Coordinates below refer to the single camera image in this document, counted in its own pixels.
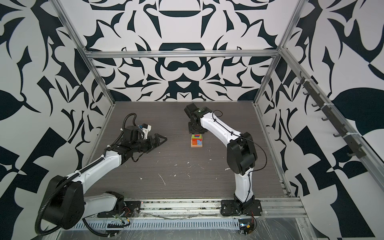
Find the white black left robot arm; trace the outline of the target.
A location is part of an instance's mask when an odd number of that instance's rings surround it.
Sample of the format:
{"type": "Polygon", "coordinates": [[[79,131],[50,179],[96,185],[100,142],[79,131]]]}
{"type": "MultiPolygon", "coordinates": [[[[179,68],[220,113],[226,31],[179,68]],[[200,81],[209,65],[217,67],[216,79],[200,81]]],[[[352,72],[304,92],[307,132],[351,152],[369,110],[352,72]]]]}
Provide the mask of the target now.
{"type": "Polygon", "coordinates": [[[123,195],[109,191],[85,197],[85,193],[107,173],[132,159],[134,153],[148,154],[167,140],[159,134],[146,138],[120,134],[97,160],[65,177],[52,178],[38,211],[35,232],[45,236],[60,228],[67,230],[100,213],[120,217],[125,207],[123,195]]]}

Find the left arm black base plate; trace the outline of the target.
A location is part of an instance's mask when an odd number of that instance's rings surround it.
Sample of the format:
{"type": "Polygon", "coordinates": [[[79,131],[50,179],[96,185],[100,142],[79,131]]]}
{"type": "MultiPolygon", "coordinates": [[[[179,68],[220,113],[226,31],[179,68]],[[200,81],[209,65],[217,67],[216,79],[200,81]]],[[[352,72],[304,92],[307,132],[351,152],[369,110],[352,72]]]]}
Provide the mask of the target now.
{"type": "Polygon", "coordinates": [[[114,218],[119,215],[121,218],[131,218],[140,213],[141,204],[141,201],[119,201],[111,211],[98,213],[97,217],[114,218]]]}

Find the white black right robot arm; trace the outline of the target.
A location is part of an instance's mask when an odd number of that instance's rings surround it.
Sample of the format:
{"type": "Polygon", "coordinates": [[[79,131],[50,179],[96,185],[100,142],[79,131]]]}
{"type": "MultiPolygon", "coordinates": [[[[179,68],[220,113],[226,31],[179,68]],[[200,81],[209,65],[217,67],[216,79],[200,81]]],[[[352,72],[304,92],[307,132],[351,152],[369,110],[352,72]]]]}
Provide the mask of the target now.
{"type": "Polygon", "coordinates": [[[195,104],[189,104],[184,111],[190,119],[190,134],[210,132],[225,145],[227,164],[235,174],[235,203],[240,209],[251,205],[255,199],[252,175],[258,159],[252,136],[231,128],[207,107],[198,108],[195,104]]]}

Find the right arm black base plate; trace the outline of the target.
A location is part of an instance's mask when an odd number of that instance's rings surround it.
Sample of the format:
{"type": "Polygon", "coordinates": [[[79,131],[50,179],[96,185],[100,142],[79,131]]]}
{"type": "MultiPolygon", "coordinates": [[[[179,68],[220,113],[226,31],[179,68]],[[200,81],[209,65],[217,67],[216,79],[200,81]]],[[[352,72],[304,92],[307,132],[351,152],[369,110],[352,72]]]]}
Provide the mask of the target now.
{"type": "Polygon", "coordinates": [[[261,216],[262,206],[260,200],[250,199],[245,203],[241,203],[239,200],[221,200],[222,216],[261,216]]]}

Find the green wood block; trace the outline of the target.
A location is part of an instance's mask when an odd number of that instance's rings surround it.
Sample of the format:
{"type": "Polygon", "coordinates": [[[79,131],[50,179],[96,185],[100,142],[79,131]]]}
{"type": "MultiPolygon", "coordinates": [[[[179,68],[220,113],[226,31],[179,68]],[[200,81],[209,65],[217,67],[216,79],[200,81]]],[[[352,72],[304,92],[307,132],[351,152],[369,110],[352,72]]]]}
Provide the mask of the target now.
{"type": "Polygon", "coordinates": [[[203,136],[202,135],[192,135],[192,144],[193,145],[202,145],[203,144],[203,136]]]}

